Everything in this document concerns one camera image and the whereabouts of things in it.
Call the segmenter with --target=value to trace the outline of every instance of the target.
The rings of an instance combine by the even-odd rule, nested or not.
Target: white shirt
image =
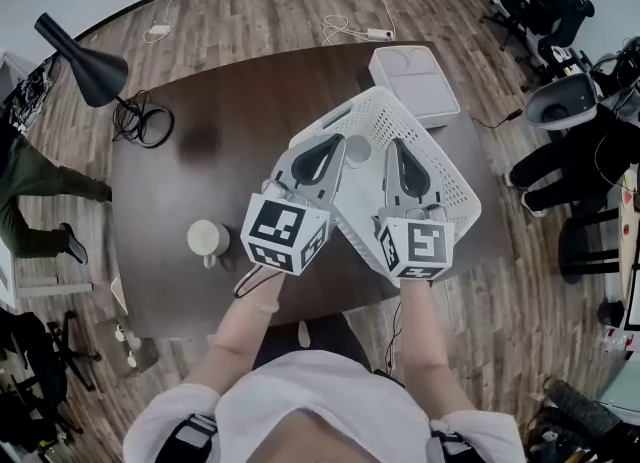
[[[169,435],[191,414],[213,416],[218,435],[208,462],[245,462],[289,413],[311,411],[381,462],[427,462],[429,419],[393,381],[325,351],[282,356],[238,381],[224,396],[185,384],[156,397],[124,441],[127,463],[155,461]],[[488,462],[525,461],[513,417],[456,412],[442,421]]]

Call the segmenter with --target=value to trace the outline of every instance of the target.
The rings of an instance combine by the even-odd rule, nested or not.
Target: person
[[[78,171],[56,166],[12,125],[0,122],[0,238],[16,258],[68,253],[81,264],[87,251],[68,223],[51,231],[29,228],[18,207],[20,196],[75,195],[111,201],[111,188]]]
[[[258,268],[242,285],[208,355],[129,429],[126,463],[440,463],[432,427],[481,458],[457,461],[525,461],[513,417],[476,411],[449,368],[426,281],[401,282],[406,390],[370,372],[342,314],[306,321],[307,349],[298,324],[268,328],[283,281]]]
[[[535,217],[568,202],[599,198],[640,161],[640,127],[598,105],[593,120],[571,128],[565,136],[534,150],[503,175],[509,187],[525,190],[521,204]],[[551,172],[563,177],[536,190],[529,188]]]

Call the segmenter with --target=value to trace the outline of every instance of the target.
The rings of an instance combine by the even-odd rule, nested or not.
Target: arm
[[[449,368],[447,346],[426,281],[402,280],[402,352],[408,392],[433,419],[475,410]]]
[[[242,295],[276,271],[260,269],[239,291]],[[277,310],[284,273],[256,287],[244,299],[236,299],[227,310],[209,353],[184,383],[208,386],[223,395],[240,378],[251,372],[272,313]]]

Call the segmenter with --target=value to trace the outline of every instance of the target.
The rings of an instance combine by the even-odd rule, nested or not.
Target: black strap
[[[156,463],[205,463],[211,454],[216,421],[203,415],[191,415],[176,427],[156,458]]]
[[[432,431],[432,436],[438,438],[442,445],[442,452],[446,463],[485,463],[476,449],[462,438],[460,433],[443,433],[442,431]],[[459,450],[450,451],[449,444],[459,444]]]

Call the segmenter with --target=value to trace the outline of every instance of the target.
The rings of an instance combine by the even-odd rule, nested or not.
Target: lamp shade
[[[106,106],[122,91],[129,74],[123,58],[81,47],[47,13],[40,15],[35,29],[69,62],[88,105]]]

